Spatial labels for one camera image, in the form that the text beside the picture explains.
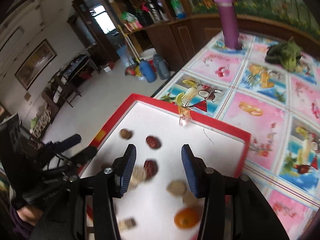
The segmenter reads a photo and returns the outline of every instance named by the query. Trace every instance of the purple bottle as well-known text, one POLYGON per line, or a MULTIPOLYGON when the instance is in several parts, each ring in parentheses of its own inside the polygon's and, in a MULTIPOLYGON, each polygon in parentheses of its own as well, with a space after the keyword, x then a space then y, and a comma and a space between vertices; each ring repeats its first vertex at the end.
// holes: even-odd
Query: purple bottle
POLYGON ((224 44, 230 49, 239 49, 239 29, 237 23, 236 11, 233 7, 233 0, 214 0, 217 4, 224 44))

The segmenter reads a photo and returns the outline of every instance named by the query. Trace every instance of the metal bolt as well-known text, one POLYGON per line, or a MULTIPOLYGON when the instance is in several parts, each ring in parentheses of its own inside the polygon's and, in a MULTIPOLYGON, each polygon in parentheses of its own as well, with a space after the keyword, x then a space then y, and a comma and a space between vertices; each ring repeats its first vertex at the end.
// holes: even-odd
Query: metal bolt
POLYGON ((242 175, 240 176, 240 179, 243 180, 243 181, 248 181, 248 180, 249 180, 249 177, 248 177, 247 175, 245 175, 245 174, 242 174, 242 175))
POLYGON ((113 169, 112 168, 105 168, 104 170, 103 170, 103 173, 104 174, 111 174, 113 172, 113 169))
POLYGON ((77 175, 72 175, 72 176, 69 177, 69 181, 70 182, 75 182, 77 179, 78 179, 77 175))
POLYGON ((205 172, 206 174, 212 174, 212 173, 214 173, 214 169, 213 169, 213 168, 210 168, 210 167, 207 167, 207 168, 204 169, 204 172, 205 172))

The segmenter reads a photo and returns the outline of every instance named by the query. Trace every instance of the patterned tablecloth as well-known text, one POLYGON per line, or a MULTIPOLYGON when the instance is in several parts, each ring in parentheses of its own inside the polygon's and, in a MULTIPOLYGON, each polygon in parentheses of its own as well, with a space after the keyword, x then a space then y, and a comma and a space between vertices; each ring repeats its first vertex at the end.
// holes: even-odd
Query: patterned tablecloth
POLYGON ((243 173, 255 181, 290 239, 320 206, 320 62, 303 53, 294 73, 264 61, 270 39, 218 34, 155 96, 252 134, 243 173))

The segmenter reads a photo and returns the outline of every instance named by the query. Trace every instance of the hand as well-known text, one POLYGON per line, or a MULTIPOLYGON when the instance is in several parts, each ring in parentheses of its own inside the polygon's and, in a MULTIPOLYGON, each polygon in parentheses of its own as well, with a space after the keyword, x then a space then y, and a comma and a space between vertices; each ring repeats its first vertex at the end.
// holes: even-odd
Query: hand
POLYGON ((41 218, 43 211, 35 206, 26 205, 23 208, 17 210, 17 213, 22 221, 35 226, 41 218))

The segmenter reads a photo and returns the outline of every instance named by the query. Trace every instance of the window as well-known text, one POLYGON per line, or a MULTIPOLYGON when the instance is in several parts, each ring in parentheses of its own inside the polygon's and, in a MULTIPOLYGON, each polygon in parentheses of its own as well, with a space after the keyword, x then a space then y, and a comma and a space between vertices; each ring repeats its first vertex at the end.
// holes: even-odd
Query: window
POLYGON ((92 16, 96 19, 97 23, 105 34, 113 31, 116 28, 102 5, 93 8, 93 10, 95 13, 92 16))

